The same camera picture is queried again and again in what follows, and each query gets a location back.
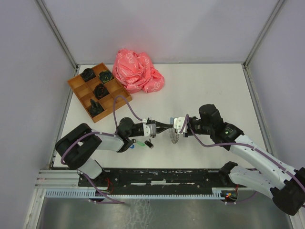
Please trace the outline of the key with black tag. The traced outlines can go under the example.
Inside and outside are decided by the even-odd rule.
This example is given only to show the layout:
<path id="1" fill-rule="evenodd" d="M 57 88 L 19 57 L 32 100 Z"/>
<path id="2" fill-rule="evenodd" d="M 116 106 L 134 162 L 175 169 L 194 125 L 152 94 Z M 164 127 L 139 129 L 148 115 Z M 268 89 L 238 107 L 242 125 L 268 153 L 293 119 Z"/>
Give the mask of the key with black tag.
<path id="1" fill-rule="evenodd" d="M 151 139 L 149 138 L 148 140 L 145 140 L 145 145 L 148 146 L 150 149 L 152 149 L 154 147 Z"/>

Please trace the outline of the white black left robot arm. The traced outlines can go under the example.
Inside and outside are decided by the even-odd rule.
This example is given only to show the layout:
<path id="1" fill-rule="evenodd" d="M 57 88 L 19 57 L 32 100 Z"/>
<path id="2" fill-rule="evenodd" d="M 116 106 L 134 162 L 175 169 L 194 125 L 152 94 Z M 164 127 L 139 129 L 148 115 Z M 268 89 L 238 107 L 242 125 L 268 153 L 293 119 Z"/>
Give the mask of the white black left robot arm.
<path id="1" fill-rule="evenodd" d="M 110 150 L 117 153 L 125 152 L 134 143 L 134 137 L 154 137 L 173 124 L 164 124 L 147 119 L 135 123 L 125 117 L 119 122 L 114 134 L 92 130 L 86 123 L 82 123 L 60 139 L 55 150 L 61 156 L 61 163 L 71 170 L 78 170 L 95 186 L 105 182 L 105 174 L 100 164 L 92 158 L 96 150 Z"/>

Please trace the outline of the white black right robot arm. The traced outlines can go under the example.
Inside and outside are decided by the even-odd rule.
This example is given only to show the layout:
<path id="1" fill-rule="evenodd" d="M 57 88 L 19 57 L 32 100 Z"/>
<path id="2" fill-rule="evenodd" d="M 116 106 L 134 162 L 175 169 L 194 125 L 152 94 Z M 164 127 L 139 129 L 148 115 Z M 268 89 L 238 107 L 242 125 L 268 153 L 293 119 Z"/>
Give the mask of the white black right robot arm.
<path id="1" fill-rule="evenodd" d="M 223 147 L 241 157 L 256 170 L 249 171 L 234 162 L 226 163 L 219 182 L 249 187 L 269 197 L 284 213 L 294 216 L 305 206 L 305 169 L 296 169 L 261 149 L 237 126 L 225 122 L 213 104 L 199 108 L 200 118 L 186 116 L 181 132 L 184 135 L 209 135 L 211 147 Z"/>

